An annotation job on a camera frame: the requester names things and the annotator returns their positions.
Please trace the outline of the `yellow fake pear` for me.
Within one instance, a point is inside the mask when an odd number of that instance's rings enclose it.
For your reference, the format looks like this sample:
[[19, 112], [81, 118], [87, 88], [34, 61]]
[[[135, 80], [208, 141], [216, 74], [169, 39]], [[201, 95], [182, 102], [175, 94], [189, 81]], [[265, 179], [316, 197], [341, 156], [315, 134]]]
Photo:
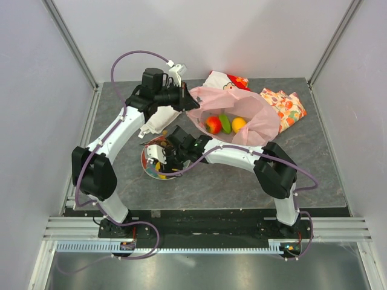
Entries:
[[[155, 165], [155, 170], [158, 171], [158, 172], [161, 172], [161, 170], [163, 169], [163, 164], [158, 162], [156, 163]], [[158, 179], [161, 179], [161, 180], [167, 180], [167, 179], [173, 179], [174, 176], [165, 176], [165, 175], [161, 175], [159, 173], [156, 174], [157, 178]]]

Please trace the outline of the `yellow fake lemon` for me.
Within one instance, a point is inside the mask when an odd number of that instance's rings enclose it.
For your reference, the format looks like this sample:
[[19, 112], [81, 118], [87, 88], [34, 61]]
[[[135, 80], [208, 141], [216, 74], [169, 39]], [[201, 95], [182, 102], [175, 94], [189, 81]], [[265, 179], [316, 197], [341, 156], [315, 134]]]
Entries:
[[234, 118], [232, 121], [233, 132], [237, 134], [241, 130], [241, 128], [243, 128], [246, 124], [247, 122], [245, 121], [245, 119], [241, 117]]

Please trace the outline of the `pink plastic bag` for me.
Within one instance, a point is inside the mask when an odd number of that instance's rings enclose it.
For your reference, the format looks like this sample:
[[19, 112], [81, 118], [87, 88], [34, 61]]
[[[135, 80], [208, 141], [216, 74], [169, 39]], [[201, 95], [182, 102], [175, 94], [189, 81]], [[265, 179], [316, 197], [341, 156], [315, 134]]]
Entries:
[[213, 138], [243, 146], [264, 146], [279, 133], [278, 113], [255, 92], [199, 86], [190, 94], [200, 107], [187, 112], [188, 118]]

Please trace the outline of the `brown longan bunch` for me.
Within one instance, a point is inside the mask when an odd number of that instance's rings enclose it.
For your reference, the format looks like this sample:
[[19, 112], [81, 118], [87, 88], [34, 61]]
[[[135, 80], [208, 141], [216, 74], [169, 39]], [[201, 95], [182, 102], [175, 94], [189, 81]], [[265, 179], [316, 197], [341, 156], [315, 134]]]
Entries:
[[161, 147], [172, 147], [172, 144], [166, 139], [167, 130], [162, 131], [162, 135], [155, 137], [151, 141], [141, 143], [142, 146], [148, 147], [150, 145], [159, 145]]

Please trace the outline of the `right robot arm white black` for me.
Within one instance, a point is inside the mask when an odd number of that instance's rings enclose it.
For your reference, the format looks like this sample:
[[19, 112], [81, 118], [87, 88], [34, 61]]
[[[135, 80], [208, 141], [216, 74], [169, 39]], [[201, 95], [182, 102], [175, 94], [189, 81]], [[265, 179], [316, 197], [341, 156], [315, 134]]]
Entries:
[[172, 147], [166, 149], [163, 172], [182, 169], [186, 161], [223, 164], [252, 172], [275, 202], [278, 233], [289, 238], [298, 232], [299, 213], [293, 199], [296, 164], [279, 145], [269, 142], [264, 147], [238, 146], [208, 135], [194, 138], [179, 126], [166, 140]]

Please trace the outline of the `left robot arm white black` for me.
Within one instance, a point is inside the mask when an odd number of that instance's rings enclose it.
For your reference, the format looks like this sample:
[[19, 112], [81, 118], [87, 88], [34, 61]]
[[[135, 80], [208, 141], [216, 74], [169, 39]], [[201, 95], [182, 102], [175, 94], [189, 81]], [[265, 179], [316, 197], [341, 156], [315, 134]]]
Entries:
[[159, 108], [171, 106], [180, 112], [199, 108], [181, 79], [185, 70], [182, 64], [174, 65], [168, 73], [145, 69], [141, 84], [124, 101], [123, 109], [103, 134], [87, 147], [77, 146], [71, 154], [75, 194], [89, 196], [89, 201], [112, 220], [111, 229], [118, 237], [128, 237], [133, 224], [115, 190], [117, 177], [112, 164], [130, 137], [153, 115], [161, 114]]

